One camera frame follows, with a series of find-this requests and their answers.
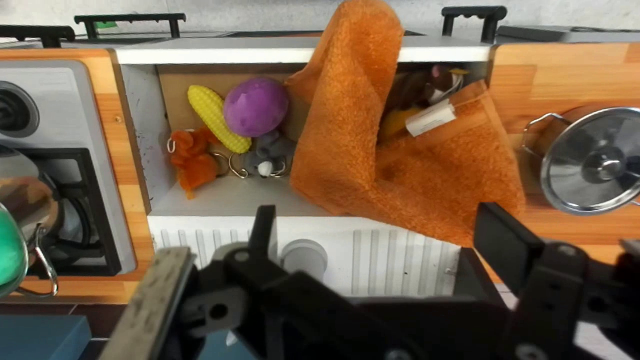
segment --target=purple toy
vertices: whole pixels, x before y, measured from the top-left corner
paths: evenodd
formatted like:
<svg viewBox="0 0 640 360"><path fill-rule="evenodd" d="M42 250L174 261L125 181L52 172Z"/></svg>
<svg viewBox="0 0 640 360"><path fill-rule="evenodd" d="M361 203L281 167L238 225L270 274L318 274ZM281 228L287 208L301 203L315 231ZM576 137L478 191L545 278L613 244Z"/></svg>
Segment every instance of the purple toy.
<svg viewBox="0 0 640 360"><path fill-rule="evenodd" d="M281 127L288 112L288 94L272 78L250 78L224 100L226 125L250 139L261 139Z"/></svg>

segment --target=silver pot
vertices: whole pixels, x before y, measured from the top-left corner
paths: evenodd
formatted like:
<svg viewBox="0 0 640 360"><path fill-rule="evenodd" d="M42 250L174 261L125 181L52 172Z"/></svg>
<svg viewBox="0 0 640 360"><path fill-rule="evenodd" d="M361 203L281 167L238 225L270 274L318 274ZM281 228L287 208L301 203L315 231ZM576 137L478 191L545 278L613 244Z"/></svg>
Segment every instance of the silver pot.
<svg viewBox="0 0 640 360"><path fill-rule="evenodd" d="M40 248L40 240L57 227L60 204L52 182L25 154L0 146L0 297L10 293L57 297L58 274ZM50 278L50 293L20 288L28 269L40 261Z"/></svg>
<svg viewBox="0 0 640 360"><path fill-rule="evenodd" d="M578 120L549 112L524 129L522 151L538 159L545 198L558 211L602 214L640 194L638 109L604 109Z"/></svg>

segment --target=open drawer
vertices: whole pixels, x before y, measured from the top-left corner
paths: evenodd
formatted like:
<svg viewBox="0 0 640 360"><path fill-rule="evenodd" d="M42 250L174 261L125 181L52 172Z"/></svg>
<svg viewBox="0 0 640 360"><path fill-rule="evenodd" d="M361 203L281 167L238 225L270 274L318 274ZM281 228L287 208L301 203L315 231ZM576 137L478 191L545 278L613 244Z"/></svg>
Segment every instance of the open drawer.
<svg viewBox="0 0 640 360"><path fill-rule="evenodd" d="M261 204L278 211L275 259L295 240L315 240L327 255L323 281L346 297L447 297L454 293L458 247L358 217L330 217L292 192L288 178L237 178L232 174L200 189L186 201L174 182L165 143L172 130L202 129L186 100L191 84L219 94L250 76L287 80L303 64L168 64L125 66L125 83L151 201L156 248L191 247L206 266L216 248L242 243ZM298 139L307 104L292 98L281 129Z"/></svg>

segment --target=wooden surface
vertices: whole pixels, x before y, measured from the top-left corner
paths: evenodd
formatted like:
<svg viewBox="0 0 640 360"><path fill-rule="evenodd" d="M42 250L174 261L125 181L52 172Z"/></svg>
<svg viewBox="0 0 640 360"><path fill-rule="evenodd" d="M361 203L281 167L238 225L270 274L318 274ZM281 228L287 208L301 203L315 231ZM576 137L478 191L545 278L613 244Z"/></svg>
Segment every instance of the wooden surface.
<svg viewBox="0 0 640 360"><path fill-rule="evenodd" d="M125 304L135 293L138 281L153 259L153 240L146 222L146 204L140 189L140 174L137 167L130 116L125 100L120 70L114 64L110 51L2 51L0 60L79 60L86 66L102 130L109 143L110 163L117 174L125 217L130 238L137 248L138 269L125 277L70 277L63 278L60 297L57 302L110 302ZM45 290L49 282L26 281L28 288ZM14 297L2 302L26 302L28 298Z"/></svg>
<svg viewBox="0 0 640 360"><path fill-rule="evenodd" d="M581 118L608 106L640 106L640 44L513 44L493 58L490 92L521 159L529 192L527 227L613 262L620 238L640 238L640 208L600 217L555 211L543 196L533 157L521 151L522 129L545 112Z"/></svg>

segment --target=cabinet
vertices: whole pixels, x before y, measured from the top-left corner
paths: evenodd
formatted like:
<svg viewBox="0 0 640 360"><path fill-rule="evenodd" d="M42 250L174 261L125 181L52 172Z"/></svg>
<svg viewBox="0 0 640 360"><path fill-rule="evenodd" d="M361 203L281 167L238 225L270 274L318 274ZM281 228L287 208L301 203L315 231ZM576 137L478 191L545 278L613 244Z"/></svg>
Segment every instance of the cabinet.
<svg viewBox="0 0 640 360"><path fill-rule="evenodd" d="M165 140L171 130L202 127L186 102L188 84L226 94L245 78L285 80L313 56L318 39L180 39L119 51L151 198L155 247L186 244L211 262L223 244L246 240L261 204L276 204L276 255L309 238L328 253L327 284L348 297L450 295L458 247L357 217L328 217L303 201L288 181L219 178L186 201L174 185ZM466 64L483 75L490 47L409 37L401 66ZM296 139L307 106L292 102L285 133Z"/></svg>

